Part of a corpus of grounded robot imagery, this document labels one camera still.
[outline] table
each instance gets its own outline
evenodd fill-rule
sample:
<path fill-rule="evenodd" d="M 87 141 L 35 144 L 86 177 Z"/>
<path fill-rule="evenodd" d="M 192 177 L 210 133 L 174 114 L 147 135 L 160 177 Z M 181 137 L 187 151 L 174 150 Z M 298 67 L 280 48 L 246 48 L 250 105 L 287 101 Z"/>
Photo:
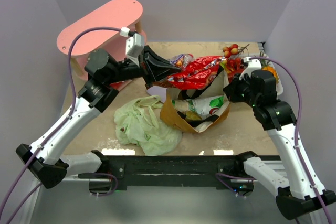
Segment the table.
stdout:
<path fill-rule="evenodd" d="M 191 53 L 195 57 L 222 55 L 222 47 L 230 46 L 225 42 L 149 42 L 148 45 L 161 57 L 171 58 L 182 53 Z M 240 46 L 247 43 L 237 42 Z M 250 43 L 250 53 L 258 53 L 257 43 Z M 76 91 L 84 84 L 74 76 Z M 112 104 L 70 143 L 64 154 L 83 154 L 91 150 L 103 154 L 144 155 L 135 145 L 120 145 L 116 138 L 114 112 L 125 103 L 139 97 L 148 96 L 143 79 L 136 79 L 120 91 Z M 63 112 L 71 104 L 71 89 L 66 94 Z M 277 150 L 267 133 L 253 116 L 246 104 L 232 104 L 228 118 L 201 134 L 183 133 L 177 148 L 166 155 L 233 155 L 245 151 L 254 151 L 260 155 L 277 155 Z"/>

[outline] beige tabletop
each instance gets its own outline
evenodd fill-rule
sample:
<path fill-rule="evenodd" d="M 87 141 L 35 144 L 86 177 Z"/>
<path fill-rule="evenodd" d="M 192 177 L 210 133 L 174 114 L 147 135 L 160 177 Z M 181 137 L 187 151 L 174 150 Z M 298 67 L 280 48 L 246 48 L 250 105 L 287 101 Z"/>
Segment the beige tabletop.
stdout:
<path fill-rule="evenodd" d="M 247 43 L 238 42 L 240 46 Z M 149 42 L 148 45 L 161 57 L 171 58 L 182 53 L 195 57 L 222 55 L 223 42 Z M 250 53 L 259 52 L 257 43 L 250 43 Z M 74 76 L 76 91 L 84 82 Z M 64 154 L 83 154 L 99 150 L 104 154 L 144 155 L 141 147 L 121 145 L 116 138 L 114 112 L 125 103 L 146 97 L 143 79 L 133 80 L 120 91 L 112 104 L 70 143 Z M 71 90 L 68 89 L 63 111 L 71 104 Z M 183 133 L 177 148 L 166 155 L 232 155 L 254 151 L 259 155 L 277 154 L 272 141 L 253 116 L 251 108 L 243 103 L 232 104 L 228 118 L 221 124 L 211 127 L 201 134 Z"/>

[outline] pink stool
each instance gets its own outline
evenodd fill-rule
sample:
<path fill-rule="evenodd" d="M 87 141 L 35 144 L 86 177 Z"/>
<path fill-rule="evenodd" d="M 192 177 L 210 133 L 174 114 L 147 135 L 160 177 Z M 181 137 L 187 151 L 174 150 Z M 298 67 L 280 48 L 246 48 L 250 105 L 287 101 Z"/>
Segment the pink stool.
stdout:
<path fill-rule="evenodd" d="M 147 37 L 140 23 L 142 10 L 142 5 L 136 0 L 111 0 L 65 28 L 58 35 L 57 47 L 67 55 L 70 44 L 78 34 L 88 28 L 97 26 L 117 28 L 126 26 L 131 30 L 137 30 L 146 41 Z M 116 31 L 92 31 L 83 35 L 75 44 L 71 55 L 72 68 L 80 79 L 87 81 L 88 76 L 84 66 L 88 61 L 88 55 L 93 50 L 104 48 L 116 61 L 120 61 L 125 58 L 125 47 L 126 38 L 121 37 Z M 118 89 L 122 89 L 127 83 L 124 83 Z"/>

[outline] wooden leg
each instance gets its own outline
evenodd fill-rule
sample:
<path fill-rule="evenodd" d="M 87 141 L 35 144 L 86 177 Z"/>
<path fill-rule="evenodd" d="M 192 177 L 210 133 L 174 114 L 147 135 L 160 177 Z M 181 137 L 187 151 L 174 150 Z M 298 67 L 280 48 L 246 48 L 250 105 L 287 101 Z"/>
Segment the wooden leg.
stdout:
<path fill-rule="evenodd" d="M 78 76 L 82 76 L 84 74 L 83 70 L 80 68 L 78 62 L 76 61 L 76 59 L 72 58 L 71 59 L 71 66 L 74 70 L 74 72 L 78 75 Z"/>
<path fill-rule="evenodd" d="M 135 29 L 137 30 L 138 33 L 142 32 L 142 27 L 141 27 L 141 21 L 140 20 L 137 23 L 135 23 Z"/>

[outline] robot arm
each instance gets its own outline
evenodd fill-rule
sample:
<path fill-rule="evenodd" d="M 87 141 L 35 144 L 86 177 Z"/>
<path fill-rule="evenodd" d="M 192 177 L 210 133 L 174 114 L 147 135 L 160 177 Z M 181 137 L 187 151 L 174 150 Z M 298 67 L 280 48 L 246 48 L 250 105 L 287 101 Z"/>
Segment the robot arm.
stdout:
<path fill-rule="evenodd" d="M 74 113 L 49 139 L 29 166 L 30 171 L 46 188 L 56 186 L 66 176 L 107 170 L 109 161 L 98 151 L 71 156 L 62 156 L 62 153 L 77 134 L 115 99 L 119 91 L 110 84 L 142 77 L 146 86 L 150 87 L 152 83 L 180 71 L 180 68 L 171 65 L 145 46 L 144 39 L 137 33 L 127 40 L 126 55 L 128 58 L 119 62 L 104 49 L 96 49 L 89 55 L 85 66 L 88 81 L 78 92 Z M 30 146 L 22 144 L 17 148 L 16 153 L 24 163 L 41 147 L 45 137 L 68 117 L 69 110 Z"/>
<path fill-rule="evenodd" d="M 277 148 L 288 179 L 266 166 L 255 154 L 243 160 L 244 172 L 261 182 L 275 196 L 279 210 L 287 219 L 321 208 L 314 188 L 326 205 L 335 202 L 335 193 L 325 189 L 312 168 L 300 136 L 299 145 L 295 146 L 293 136 L 297 121 L 290 105 L 277 99 L 273 74 L 261 70 L 259 60 L 247 57 L 242 63 L 247 68 L 241 75 L 234 77 L 224 92 L 230 101 L 245 102 L 252 107 L 255 118 Z M 300 148 L 304 162 L 314 177 L 314 188 L 311 187 L 296 148 Z"/>

